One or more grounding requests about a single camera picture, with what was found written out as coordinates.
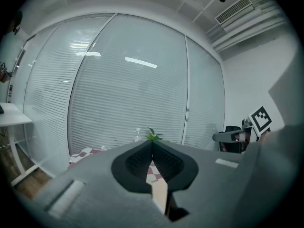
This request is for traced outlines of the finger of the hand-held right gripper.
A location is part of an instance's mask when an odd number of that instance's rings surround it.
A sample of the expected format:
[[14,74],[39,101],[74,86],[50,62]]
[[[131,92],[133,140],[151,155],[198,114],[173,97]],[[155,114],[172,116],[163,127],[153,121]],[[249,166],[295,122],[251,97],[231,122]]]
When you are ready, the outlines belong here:
[[251,132],[252,127],[248,127],[230,132],[216,133],[212,136],[212,139],[221,143],[246,142],[250,140]]

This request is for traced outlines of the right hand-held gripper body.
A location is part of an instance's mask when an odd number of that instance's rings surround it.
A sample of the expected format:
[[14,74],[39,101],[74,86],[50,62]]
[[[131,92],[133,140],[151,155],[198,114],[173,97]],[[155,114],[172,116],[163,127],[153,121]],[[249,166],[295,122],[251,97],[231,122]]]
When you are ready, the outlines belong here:
[[272,120],[263,106],[251,112],[242,120],[242,129],[250,133],[250,141],[258,142],[265,132],[270,132]]

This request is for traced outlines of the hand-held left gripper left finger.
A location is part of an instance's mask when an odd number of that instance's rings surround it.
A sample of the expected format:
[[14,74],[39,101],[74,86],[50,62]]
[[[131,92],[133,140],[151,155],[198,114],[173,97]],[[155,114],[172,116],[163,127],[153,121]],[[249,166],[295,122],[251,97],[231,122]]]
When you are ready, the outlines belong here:
[[30,204],[46,228],[167,228],[145,175],[152,142],[99,152],[56,176]]

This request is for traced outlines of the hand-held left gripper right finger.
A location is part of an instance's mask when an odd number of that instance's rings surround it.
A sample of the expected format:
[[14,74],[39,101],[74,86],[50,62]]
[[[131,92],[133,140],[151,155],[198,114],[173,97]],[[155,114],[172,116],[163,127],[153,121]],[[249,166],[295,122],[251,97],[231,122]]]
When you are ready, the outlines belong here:
[[228,189],[226,183],[242,154],[186,147],[168,141],[152,143],[152,160],[165,179],[167,217],[153,215],[152,228],[202,226],[211,205]]

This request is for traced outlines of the green potted plant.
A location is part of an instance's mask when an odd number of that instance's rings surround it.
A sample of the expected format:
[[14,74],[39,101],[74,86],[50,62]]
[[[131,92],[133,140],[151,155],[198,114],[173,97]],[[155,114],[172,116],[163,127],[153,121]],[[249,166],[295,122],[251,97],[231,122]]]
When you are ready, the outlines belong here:
[[156,141],[156,140],[163,140],[164,135],[161,133],[155,133],[155,131],[148,127],[149,129],[149,134],[144,137],[145,140],[151,140],[151,141]]

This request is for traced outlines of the upright clear water bottle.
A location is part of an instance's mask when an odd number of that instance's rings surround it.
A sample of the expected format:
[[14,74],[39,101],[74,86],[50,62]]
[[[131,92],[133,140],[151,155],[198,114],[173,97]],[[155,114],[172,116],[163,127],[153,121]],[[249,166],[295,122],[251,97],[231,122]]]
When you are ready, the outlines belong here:
[[141,128],[137,127],[134,131],[133,141],[136,143],[136,142],[141,141],[141,140],[142,140]]

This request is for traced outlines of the white ceiling pipes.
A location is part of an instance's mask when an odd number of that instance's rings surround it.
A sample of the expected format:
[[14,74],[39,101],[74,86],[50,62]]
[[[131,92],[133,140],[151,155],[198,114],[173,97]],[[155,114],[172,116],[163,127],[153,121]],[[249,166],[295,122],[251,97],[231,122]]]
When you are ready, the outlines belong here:
[[252,5],[223,24],[211,28],[207,35],[212,47],[221,52],[258,34],[274,29],[289,21],[274,0],[250,0]]

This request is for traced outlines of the glass partition with blinds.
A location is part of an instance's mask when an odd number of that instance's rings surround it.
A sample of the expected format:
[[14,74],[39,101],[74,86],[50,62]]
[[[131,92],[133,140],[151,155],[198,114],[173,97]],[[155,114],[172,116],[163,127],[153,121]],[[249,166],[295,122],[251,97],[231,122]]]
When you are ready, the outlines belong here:
[[224,125],[220,63],[184,34],[129,15],[62,21],[29,47],[24,149],[52,175],[86,147],[132,143],[148,127],[163,139],[217,151]]

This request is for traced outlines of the white ceiling air vent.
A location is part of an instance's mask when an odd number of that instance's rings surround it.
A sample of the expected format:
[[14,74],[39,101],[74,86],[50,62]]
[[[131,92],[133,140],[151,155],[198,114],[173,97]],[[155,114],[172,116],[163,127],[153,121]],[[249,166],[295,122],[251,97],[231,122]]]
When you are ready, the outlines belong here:
[[229,6],[227,9],[225,9],[223,12],[218,14],[215,17],[215,20],[218,24],[223,24],[231,17],[235,16],[242,10],[246,9],[247,7],[251,6],[252,2],[250,0],[238,0],[235,3],[233,3],[231,6]]

